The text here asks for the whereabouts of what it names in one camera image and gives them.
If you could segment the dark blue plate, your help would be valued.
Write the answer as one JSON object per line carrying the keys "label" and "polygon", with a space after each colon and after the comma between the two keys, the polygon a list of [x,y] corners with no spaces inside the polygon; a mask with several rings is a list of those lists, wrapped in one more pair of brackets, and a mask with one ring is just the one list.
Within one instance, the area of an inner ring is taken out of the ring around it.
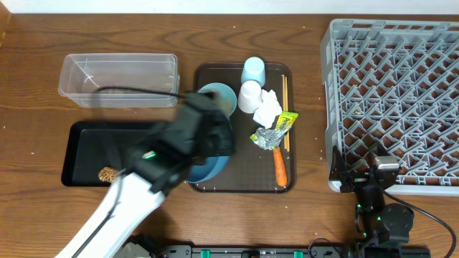
{"label": "dark blue plate", "polygon": [[199,183],[214,178],[224,169],[229,159],[229,156],[208,157],[204,165],[194,165],[191,167],[186,182]]}

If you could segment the light blue bowl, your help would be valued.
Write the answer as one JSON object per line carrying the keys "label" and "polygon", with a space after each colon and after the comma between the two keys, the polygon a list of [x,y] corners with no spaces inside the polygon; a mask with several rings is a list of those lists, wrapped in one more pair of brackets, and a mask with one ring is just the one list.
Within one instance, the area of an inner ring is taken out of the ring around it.
{"label": "light blue bowl", "polygon": [[231,98],[233,103],[234,103],[234,108],[236,109],[236,107],[237,107],[236,94],[235,94],[234,90],[230,86],[228,86],[226,84],[223,84],[223,83],[220,83],[220,82],[209,83],[209,84],[203,86],[201,89],[199,89],[198,92],[199,93],[208,93],[208,92],[215,93],[217,95],[217,102],[218,102],[220,108],[221,108],[220,100],[223,97]]}

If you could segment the orange carrot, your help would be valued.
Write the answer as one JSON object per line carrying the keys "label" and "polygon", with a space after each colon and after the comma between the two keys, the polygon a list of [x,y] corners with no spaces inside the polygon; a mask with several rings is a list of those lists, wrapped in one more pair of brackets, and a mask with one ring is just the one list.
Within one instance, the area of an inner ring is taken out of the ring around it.
{"label": "orange carrot", "polygon": [[273,160],[275,165],[275,179],[279,186],[284,187],[288,183],[285,164],[280,148],[273,149]]}

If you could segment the brown mushroom food scrap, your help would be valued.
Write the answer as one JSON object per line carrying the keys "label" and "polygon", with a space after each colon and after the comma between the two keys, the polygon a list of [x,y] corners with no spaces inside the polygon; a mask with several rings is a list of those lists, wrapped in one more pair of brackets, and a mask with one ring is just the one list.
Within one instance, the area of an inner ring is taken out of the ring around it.
{"label": "brown mushroom food scrap", "polygon": [[99,173],[98,178],[102,182],[113,183],[118,177],[119,171],[111,167],[104,167]]}

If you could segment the pile of white rice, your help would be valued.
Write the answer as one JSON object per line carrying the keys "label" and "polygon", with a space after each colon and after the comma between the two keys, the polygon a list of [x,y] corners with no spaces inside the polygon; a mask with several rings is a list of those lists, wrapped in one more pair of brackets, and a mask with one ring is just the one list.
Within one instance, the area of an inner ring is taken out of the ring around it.
{"label": "pile of white rice", "polygon": [[229,117],[234,112],[234,103],[231,98],[223,97],[220,100],[220,105],[227,117]]}

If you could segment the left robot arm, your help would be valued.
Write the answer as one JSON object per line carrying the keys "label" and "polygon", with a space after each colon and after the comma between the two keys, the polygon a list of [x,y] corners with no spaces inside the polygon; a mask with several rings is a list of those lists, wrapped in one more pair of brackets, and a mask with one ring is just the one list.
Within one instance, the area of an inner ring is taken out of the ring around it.
{"label": "left robot arm", "polygon": [[171,122],[126,152],[126,163],[93,215],[59,257],[113,257],[133,230],[208,157],[230,156],[235,140],[216,92],[188,92]]}

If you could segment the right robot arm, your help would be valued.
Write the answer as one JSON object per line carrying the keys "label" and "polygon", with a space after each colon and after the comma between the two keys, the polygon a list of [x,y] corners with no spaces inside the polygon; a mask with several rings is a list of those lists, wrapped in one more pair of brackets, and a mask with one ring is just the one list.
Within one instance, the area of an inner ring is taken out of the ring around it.
{"label": "right robot arm", "polygon": [[401,166],[379,144],[372,165],[352,172],[337,146],[332,150],[328,179],[338,181],[341,193],[356,195],[355,225],[364,239],[340,251],[341,257],[401,257],[402,245],[410,239],[414,212],[400,204],[387,204],[386,189],[395,184]]}

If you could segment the grey dishwasher rack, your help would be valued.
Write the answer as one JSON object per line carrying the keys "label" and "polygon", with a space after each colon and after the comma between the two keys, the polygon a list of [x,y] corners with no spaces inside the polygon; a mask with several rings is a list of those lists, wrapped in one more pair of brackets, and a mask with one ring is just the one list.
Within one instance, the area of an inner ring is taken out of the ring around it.
{"label": "grey dishwasher rack", "polygon": [[334,19],[320,50],[326,159],[362,171],[383,145],[391,194],[457,196],[458,24]]}

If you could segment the pink cup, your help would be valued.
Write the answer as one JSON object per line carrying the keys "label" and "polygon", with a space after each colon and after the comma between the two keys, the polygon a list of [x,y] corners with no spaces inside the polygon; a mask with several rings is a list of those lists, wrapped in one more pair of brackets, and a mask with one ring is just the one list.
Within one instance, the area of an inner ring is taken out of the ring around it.
{"label": "pink cup", "polygon": [[242,84],[237,98],[237,106],[244,113],[254,113],[262,104],[262,88],[254,80]]}

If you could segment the brown serving tray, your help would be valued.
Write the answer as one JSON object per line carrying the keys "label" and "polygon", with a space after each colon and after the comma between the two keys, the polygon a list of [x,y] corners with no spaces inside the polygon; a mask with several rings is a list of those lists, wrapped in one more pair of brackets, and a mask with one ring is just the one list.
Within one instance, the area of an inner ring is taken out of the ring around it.
{"label": "brown serving tray", "polygon": [[[242,62],[207,62],[194,73],[194,90],[212,82],[230,86],[240,91]],[[297,178],[295,165],[295,130],[289,131],[290,150],[282,150],[288,183],[279,186],[275,177],[273,152],[255,145],[250,136],[259,128],[252,114],[236,109],[229,117],[235,134],[236,151],[226,166],[208,181],[190,186],[202,193],[227,194],[283,194],[291,190]]]}

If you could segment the crumpled aluminium foil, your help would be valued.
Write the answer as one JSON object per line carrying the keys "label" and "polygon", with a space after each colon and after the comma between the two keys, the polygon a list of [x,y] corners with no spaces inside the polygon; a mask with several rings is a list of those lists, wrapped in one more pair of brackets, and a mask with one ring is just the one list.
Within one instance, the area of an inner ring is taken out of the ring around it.
{"label": "crumpled aluminium foil", "polygon": [[258,128],[255,133],[250,136],[250,140],[260,148],[271,151],[279,148],[284,135],[285,131],[283,130]]}

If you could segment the green pandan cake wrapper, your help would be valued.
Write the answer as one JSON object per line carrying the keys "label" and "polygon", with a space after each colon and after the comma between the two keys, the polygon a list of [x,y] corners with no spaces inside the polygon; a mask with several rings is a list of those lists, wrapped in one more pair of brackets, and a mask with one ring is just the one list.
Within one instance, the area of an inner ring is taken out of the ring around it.
{"label": "green pandan cake wrapper", "polygon": [[277,120],[275,130],[287,133],[292,128],[297,118],[298,118],[298,113],[282,111],[282,113],[280,114]]}

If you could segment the light blue cup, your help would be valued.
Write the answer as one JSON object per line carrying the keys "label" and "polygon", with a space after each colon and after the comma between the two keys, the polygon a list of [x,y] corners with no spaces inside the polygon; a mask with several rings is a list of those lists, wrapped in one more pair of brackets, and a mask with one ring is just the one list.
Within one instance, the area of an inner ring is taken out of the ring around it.
{"label": "light blue cup", "polygon": [[265,63],[259,57],[248,58],[243,66],[241,74],[241,83],[247,81],[256,81],[261,87],[265,86],[266,74]]}

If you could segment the black plastic tray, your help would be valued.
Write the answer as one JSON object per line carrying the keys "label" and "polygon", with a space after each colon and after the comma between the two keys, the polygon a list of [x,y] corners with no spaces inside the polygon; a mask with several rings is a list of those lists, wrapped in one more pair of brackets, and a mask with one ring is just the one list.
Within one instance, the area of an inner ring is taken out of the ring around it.
{"label": "black plastic tray", "polygon": [[106,187],[99,179],[105,168],[117,171],[124,168],[126,151],[145,138],[154,121],[84,120],[70,128],[67,150],[62,168],[64,186]]}

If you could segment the clear plastic container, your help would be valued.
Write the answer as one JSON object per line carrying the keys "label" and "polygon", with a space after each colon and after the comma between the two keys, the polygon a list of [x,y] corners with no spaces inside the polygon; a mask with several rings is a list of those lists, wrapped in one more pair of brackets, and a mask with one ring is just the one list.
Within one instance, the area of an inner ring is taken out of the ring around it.
{"label": "clear plastic container", "polygon": [[58,92],[84,108],[172,108],[177,97],[134,89],[179,92],[174,54],[85,53],[64,58]]}

